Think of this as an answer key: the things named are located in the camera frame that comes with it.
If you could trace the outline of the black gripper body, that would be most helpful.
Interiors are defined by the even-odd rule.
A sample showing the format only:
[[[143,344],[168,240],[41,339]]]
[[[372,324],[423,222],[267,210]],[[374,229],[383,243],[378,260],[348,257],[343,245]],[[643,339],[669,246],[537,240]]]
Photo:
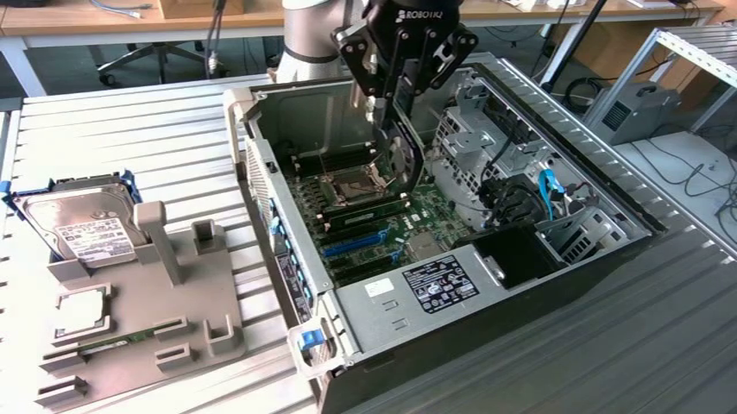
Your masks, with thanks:
[[[458,25],[463,1],[368,1],[362,19],[374,33],[400,28],[446,28]]]

